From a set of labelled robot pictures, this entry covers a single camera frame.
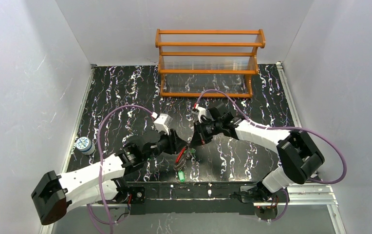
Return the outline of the metal keyring with red handle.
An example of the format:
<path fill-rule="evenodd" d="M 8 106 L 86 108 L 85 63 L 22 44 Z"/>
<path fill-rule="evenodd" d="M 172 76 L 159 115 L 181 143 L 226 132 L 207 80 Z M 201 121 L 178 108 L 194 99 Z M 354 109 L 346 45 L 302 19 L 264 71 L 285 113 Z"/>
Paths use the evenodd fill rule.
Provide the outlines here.
<path fill-rule="evenodd" d="M 182 170 L 188 160 L 190 160 L 195 155 L 196 150 L 194 148 L 190 148 L 189 146 L 185 146 L 180 153 L 178 154 L 173 169 L 174 171 L 178 172 Z"/>

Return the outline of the green tag key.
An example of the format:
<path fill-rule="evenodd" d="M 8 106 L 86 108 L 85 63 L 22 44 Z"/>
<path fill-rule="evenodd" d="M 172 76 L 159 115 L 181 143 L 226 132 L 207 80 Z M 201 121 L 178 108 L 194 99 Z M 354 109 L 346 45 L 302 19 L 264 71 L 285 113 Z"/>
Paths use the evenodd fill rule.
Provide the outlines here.
<path fill-rule="evenodd" d="M 181 183 L 184 183 L 186 178 L 185 178 L 185 174 L 183 171 L 178 171 L 178 179 Z"/>

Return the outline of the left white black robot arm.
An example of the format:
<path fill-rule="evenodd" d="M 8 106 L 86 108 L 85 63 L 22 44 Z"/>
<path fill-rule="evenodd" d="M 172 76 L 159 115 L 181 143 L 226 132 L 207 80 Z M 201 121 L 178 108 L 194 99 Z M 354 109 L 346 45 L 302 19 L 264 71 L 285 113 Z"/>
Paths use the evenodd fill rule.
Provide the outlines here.
<path fill-rule="evenodd" d="M 57 222 L 72 209 L 101 200 L 125 201 L 130 195 L 123 176 L 143 168 L 162 153 L 178 154 L 187 142 L 174 129 L 132 136 L 123 148 L 98 162 L 68 173 L 45 173 L 31 194 L 42 225 Z"/>

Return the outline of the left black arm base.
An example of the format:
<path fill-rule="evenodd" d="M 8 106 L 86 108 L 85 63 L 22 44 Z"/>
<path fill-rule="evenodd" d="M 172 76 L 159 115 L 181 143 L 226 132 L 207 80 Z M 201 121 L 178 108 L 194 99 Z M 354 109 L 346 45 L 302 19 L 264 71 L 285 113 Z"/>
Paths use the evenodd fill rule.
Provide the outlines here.
<path fill-rule="evenodd" d="M 146 199 L 146 189 L 140 186 L 131 186 L 124 180 L 114 180 L 116 195 L 113 202 L 126 204 L 143 204 Z"/>

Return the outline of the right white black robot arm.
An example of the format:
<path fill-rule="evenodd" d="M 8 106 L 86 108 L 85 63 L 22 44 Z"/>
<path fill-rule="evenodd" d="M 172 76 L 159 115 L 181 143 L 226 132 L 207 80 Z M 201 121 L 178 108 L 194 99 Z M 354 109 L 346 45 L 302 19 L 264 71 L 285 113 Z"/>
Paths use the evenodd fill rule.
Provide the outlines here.
<path fill-rule="evenodd" d="M 304 184 L 325 161 L 304 130 L 268 130 L 244 117 L 234 116 L 223 103 L 209 109 L 196 104 L 192 113 L 198 119 L 194 122 L 191 148 L 208 144 L 214 136 L 223 134 L 258 144 L 279 156 L 281 165 L 257 183 L 256 195 L 271 195 L 294 183 Z"/>

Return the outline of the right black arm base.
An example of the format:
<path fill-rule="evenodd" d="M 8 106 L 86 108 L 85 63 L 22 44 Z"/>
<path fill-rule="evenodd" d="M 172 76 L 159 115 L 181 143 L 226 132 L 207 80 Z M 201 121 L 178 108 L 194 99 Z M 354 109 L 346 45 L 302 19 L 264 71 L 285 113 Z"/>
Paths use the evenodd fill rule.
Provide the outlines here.
<path fill-rule="evenodd" d="M 240 186 L 237 192 L 229 195 L 229 198 L 237 199 L 243 204 L 260 203 L 260 205 L 255 205 L 255 215 L 258 220 L 268 223 L 278 221 L 286 213 L 290 201 L 285 188 L 271 193 L 265 187 L 257 185 Z"/>

